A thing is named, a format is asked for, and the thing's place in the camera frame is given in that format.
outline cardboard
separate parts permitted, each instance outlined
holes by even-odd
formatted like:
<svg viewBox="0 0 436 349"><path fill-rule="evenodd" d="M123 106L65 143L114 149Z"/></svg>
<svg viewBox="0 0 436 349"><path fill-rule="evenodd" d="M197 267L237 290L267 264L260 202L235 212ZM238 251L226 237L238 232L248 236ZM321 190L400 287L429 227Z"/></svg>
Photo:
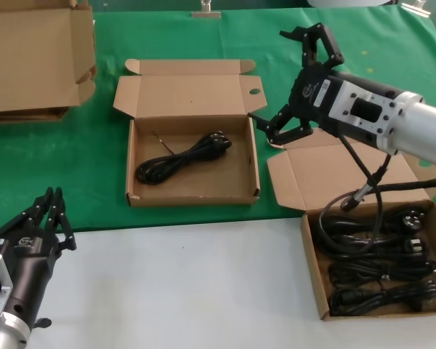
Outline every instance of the cardboard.
<svg viewBox="0 0 436 349"><path fill-rule="evenodd" d="M383 163L385 154L381 151L354 140L350 142L370 172L375 172ZM341 142L319 129L315 129L313 135L309 137L286 145L285 149L284 152L268 160L276 199L281 206L305 211L301 226L302 240L319 316L323 320L342 319L329 315L328 298L334 290L328 277L328 267L332 260L318 251L313 243L312 231L320 211L326 204L337 196L361 188L366 182L365 176ZM413 156L396 155L392 157L381 184L432 178L436 178L436 167L424 168ZM436 189L382 193L385 210L409 203L429 209L419 238L428 242L434 260L436 260L436 204L432 202L432 197L435 194ZM329 213L339 212L340 204L341 202L333 205ZM365 201L350 214L362 216L373 215L375 212L375 197L368 195ZM436 282L436 273L430 278ZM389 282L389 286L394 286L392 281ZM368 284L367 287L379 286ZM427 304L422 313L412 313L404 305L388 305L362 318L432 314L436 314L436 299Z"/></svg>
<svg viewBox="0 0 436 349"><path fill-rule="evenodd" d="M0 121L61 119L95 91L86 0L0 1Z"/></svg>
<svg viewBox="0 0 436 349"><path fill-rule="evenodd" d="M259 195L254 129L247 113L266 106L251 60L127 60L114 108L132 117L126 197L131 206L253 204ZM223 131L233 145L216 161L194 163L166 182L139 183L142 162L186 151L204 134Z"/></svg>

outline coiled cord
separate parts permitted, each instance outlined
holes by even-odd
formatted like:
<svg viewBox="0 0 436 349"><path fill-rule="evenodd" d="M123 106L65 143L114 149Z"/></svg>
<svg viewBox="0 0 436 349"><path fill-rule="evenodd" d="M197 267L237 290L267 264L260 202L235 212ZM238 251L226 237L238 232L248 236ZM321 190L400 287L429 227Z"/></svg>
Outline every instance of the coiled cord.
<svg viewBox="0 0 436 349"><path fill-rule="evenodd" d="M431 275L436 269L433 260L410 262L377 262L375 260L355 260L334 262L329 266L329 280L336 286L361 286L368 282L396 280L418 282Z"/></svg>
<svg viewBox="0 0 436 349"><path fill-rule="evenodd" d="M326 247L330 250L337 251L342 254L362 254L367 252L374 244L376 237L379 235L379 231L381 229L381 224L383 221L383 200L381 197L381 192L378 189L378 185L376 184L375 179L371 175L371 173L366 168L365 164L360 160L358 157L358 154L354 151L354 148L350 145L350 143L346 140L346 138L343 135L339 135L339 139L341 140L344 147L349 151L351 157L354 159L355 163L358 165L358 167L362 170L363 174L366 176L366 179L368 183L370 183L371 187L373 188L373 192L376 196L376 216L374 220L374 226L373 226L373 233L372 237L369 239L368 243L362 246L361 248L352 248L350 246L343 246L341 244L337 244L334 242L330 236L325 232L324 225L323 225L323 218L326 215L326 213L330 210L330 208L338 201L342 200L343 198L347 198L349 196L354 195L357 191L351 191L350 193L346 193L344 195L338 196L333 201L331 201L329 204L326 205L326 207L321 211L321 213L318 216L318 236L323 239L323 243L326 245Z"/></svg>
<svg viewBox="0 0 436 349"><path fill-rule="evenodd" d="M382 234L414 235L422 229L421 220L425 210L420 206L406 205L384 213L381 222ZM329 236L369 232L374 227L372 217L354 217L348 214L333 214L323 218L323 228Z"/></svg>
<svg viewBox="0 0 436 349"><path fill-rule="evenodd" d="M171 155L147 160L140 164L135 172L139 182L158 185L194 161L211 161L224 156L226 150L232 145L221 131L203 136L191 149L182 153L175 154L162 141L161 143Z"/></svg>
<svg viewBox="0 0 436 349"><path fill-rule="evenodd" d="M336 289L329 298L332 316L361 316L388 304L405 303L413 311L422 310L422 303L436 297L434 281L421 281L373 291L359 287Z"/></svg>

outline green table cover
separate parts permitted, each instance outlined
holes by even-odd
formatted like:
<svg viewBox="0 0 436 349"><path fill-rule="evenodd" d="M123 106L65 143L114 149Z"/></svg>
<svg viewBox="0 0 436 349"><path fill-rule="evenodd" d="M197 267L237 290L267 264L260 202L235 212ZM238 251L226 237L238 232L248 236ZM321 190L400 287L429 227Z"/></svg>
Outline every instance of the green table cover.
<svg viewBox="0 0 436 349"><path fill-rule="evenodd" d="M279 207L267 169L278 150L257 132L261 198L253 206L132 209L124 195L129 118L113 110L124 61L253 59L273 116L288 99L301 68L301 46L278 35L296 25L329 25L346 63L341 69L423 94L436 106L436 30L399 7L224 11L221 20L189 12L94 14L95 96L57 123L0 125L0 226L48 186L61 186L76 230L297 217Z"/></svg>

